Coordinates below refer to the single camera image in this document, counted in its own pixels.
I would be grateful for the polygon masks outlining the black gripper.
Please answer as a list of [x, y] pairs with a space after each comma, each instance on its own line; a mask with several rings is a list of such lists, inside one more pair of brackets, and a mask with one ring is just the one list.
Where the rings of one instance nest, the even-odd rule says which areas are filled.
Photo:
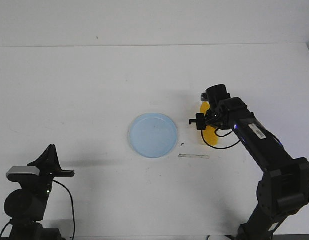
[[26, 190], [37, 198], [49, 197], [55, 178], [75, 176], [74, 170], [61, 168], [54, 144], [50, 144], [37, 160], [28, 163], [26, 167], [30, 170], [30, 176], [26, 178]]
[[210, 103], [209, 109], [204, 113], [197, 113], [194, 119], [189, 120], [189, 124], [196, 124], [198, 131], [206, 130], [207, 126], [220, 130], [230, 130], [228, 114], [224, 113], [215, 104]]

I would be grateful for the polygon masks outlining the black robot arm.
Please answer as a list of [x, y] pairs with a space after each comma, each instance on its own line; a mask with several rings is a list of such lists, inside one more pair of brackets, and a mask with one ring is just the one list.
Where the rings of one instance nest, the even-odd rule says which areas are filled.
[[57, 148], [50, 144], [42, 155], [25, 166], [13, 166], [6, 178], [19, 183], [20, 189], [9, 194], [4, 202], [4, 212], [11, 217], [9, 240], [63, 240], [58, 228], [45, 228], [44, 219], [53, 183], [64, 184], [55, 178], [71, 178], [74, 170], [61, 168]]
[[309, 161], [293, 159], [248, 106], [239, 97], [231, 97], [225, 85], [209, 87], [201, 101], [209, 103], [209, 109], [189, 122], [201, 132], [208, 126], [216, 131], [231, 130], [263, 172], [256, 208], [234, 239], [271, 240], [289, 216], [309, 204]]

